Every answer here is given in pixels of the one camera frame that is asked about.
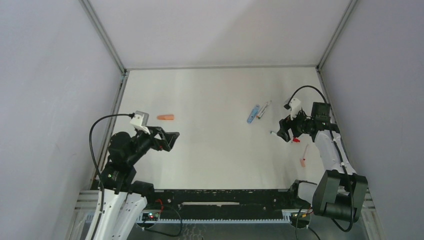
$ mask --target white wall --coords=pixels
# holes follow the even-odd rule
[[[2,0],[0,32],[0,239],[64,239],[120,72],[77,0]]]
[[[422,239],[424,2],[360,1],[323,69],[390,240]]]
[[[91,0],[127,68],[317,65],[349,0]]]

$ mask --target table surface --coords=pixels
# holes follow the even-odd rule
[[[150,114],[148,126],[180,132],[171,152],[150,150],[136,164],[134,180],[155,189],[287,189],[294,180],[318,183],[324,167],[311,137],[286,143],[270,134],[289,111],[283,105],[303,86],[321,85],[312,67],[132,70],[119,113]],[[313,89],[296,97],[310,114]],[[261,119],[247,123],[252,108],[272,100]],[[174,114],[174,120],[157,115]],[[135,134],[127,118],[113,132]],[[306,167],[300,164],[309,144]]]

